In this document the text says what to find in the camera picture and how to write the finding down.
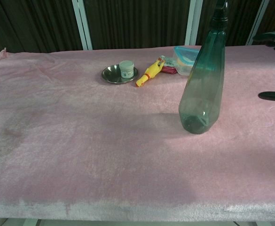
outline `green spray bottle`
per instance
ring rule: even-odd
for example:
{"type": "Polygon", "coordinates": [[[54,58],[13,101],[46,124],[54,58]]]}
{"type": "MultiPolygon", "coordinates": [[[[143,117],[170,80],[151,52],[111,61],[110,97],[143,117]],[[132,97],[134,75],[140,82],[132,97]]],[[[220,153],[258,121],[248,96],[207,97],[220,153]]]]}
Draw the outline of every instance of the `green spray bottle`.
{"type": "Polygon", "coordinates": [[[224,82],[227,0],[218,0],[210,31],[195,60],[180,104],[179,116],[187,131],[201,134],[217,121],[224,82]]]}

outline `metal dish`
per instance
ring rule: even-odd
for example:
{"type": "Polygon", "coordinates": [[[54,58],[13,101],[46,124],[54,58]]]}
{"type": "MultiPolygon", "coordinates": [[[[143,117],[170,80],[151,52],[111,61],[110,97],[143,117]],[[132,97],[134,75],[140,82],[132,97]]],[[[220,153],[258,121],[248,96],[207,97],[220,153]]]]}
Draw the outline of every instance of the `metal dish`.
{"type": "Polygon", "coordinates": [[[111,65],[106,67],[102,72],[102,77],[107,82],[114,83],[114,84],[122,84],[129,81],[134,80],[138,77],[138,70],[134,68],[134,75],[130,79],[124,79],[120,76],[120,68],[119,65],[111,65]]]}

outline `table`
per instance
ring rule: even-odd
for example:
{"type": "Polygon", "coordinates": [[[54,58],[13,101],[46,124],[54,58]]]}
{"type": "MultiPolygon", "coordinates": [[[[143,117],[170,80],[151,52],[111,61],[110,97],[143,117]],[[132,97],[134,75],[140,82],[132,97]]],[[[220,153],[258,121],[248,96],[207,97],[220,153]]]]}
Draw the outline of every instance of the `table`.
{"type": "Polygon", "coordinates": [[[173,48],[0,53],[0,217],[117,221],[275,220],[275,51],[226,48],[218,121],[193,135],[178,105],[187,77],[136,88],[173,48]]]}

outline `yellow rubber chicken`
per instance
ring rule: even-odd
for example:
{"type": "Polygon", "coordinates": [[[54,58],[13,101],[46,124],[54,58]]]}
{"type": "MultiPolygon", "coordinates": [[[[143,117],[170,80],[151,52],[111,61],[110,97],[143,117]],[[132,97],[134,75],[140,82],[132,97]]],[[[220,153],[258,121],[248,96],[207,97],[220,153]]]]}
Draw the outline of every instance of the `yellow rubber chicken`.
{"type": "Polygon", "coordinates": [[[158,63],[160,61],[157,60],[154,64],[152,64],[149,68],[147,68],[147,70],[145,71],[145,74],[143,74],[143,76],[136,81],[136,86],[140,87],[143,86],[143,84],[149,80],[149,79],[153,79],[162,69],[162,67],[165,64],[165,61],[163,60],[160,64],[160,66],[158,66],[158,63]]]}

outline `blue container lid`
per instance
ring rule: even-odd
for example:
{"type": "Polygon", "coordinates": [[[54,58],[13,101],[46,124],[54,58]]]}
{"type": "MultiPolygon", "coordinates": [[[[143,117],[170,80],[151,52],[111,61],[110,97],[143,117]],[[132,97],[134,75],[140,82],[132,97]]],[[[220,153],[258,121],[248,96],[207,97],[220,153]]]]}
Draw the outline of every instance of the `blue container lid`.
{"type": "Polygon", "coordinates": [[[174,47],[174,52],[176,53],[178,58],[186,65],[194,64],[199,51],[200,51],[199,49],[194,49],[194,48],[186,48],[181,46],[174,47]]]}

